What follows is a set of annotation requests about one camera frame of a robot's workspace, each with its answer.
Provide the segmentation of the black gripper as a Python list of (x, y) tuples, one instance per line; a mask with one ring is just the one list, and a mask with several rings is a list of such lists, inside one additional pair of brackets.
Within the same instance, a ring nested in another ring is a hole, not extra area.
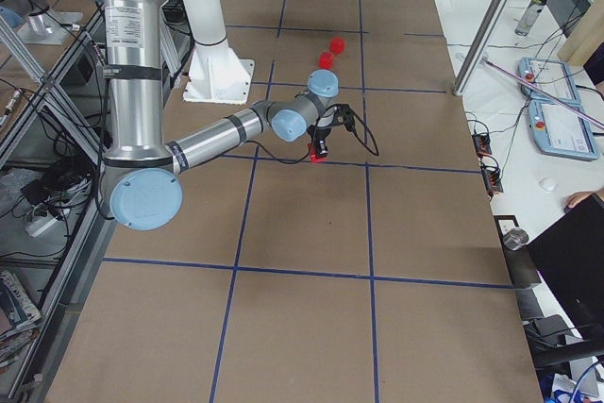
[(328, 149), (326, 140), (331, 132), (331, 124), (333, 122), (333, 116), (324, 116), (314, 126), (312, 132), (312, 141), (316, 144), (316, 156), (326, 157), (328, 155)]

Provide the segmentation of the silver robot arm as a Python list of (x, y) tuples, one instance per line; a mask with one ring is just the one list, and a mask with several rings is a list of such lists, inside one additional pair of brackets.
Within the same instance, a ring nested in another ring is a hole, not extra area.
[(337, 76), (313, 72), (290, 102), (249, 103), (254, 70), (227, 40), (220, 0), (182, 0), (194, 49), (185, 97), (190, 102), (234, 104), (238, 111), (194, 134), (163, 139), (162, 9), (168, 0), (100, 0), (107, 62), (103, 76), (111, 101), (112, 145), (104, 153), (101, 192), (120, 224), (150, 230), (170, 222), (182, 203), (178, 176), (272, 130), (291, 142), (334, 114)]

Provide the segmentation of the person hand on table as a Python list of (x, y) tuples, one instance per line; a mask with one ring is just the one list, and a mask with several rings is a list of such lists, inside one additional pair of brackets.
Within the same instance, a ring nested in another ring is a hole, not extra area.
[(586, 198), (588, 198), (591, 195), (597, 195), (600, 199), (603, 199), (604, 198), (604, 189), (599, 189), (597, 191), (584, 191), (584, 192), (572, 193), (565, 200), (564, 206), (566, 208), (572, 209), (576, 205), (578, 205), (580, 202), (582, 202), (583, 200), (585, 200)]

